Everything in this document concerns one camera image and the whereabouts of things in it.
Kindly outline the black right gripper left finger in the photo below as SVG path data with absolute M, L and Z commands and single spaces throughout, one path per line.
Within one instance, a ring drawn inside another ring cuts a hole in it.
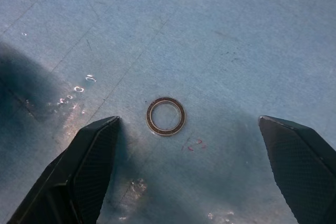
M 106 195 L 120 118 L 81 128 L 42 172 L 7 224 L 96 224 Z

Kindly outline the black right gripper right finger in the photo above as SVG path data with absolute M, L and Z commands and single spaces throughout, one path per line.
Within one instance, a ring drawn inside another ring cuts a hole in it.
M 314 129 L 258 119 L 277 186 L 298 224 L 336 224 L 336 150 Z

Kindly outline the blue plastic table cover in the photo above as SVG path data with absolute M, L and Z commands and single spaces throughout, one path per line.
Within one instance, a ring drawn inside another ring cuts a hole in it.
M 97 224 L 297 224 L 258 118 L 336 148 L 336 0 L 0 0 L 0 224 L 113 115 Z

